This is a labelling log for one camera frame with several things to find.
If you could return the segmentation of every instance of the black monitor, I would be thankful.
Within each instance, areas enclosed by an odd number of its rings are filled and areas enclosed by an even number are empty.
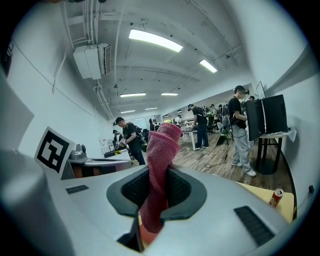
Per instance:
[[[249,141],[253,141],[266,133],[264,111],[260,99],[248,100],[244,105],[248,118]]]
[[[266,133],[287,132],[287,112],[283,95],[264,98],[262,100]]]

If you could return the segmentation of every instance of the red can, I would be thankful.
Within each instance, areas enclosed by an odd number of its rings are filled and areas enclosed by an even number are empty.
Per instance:
[[[280,202],[281,198],[284,196],[284,191],[281,188],[277,188],[269,201],[269,205],[272,207],[277,207],[278,203]]]

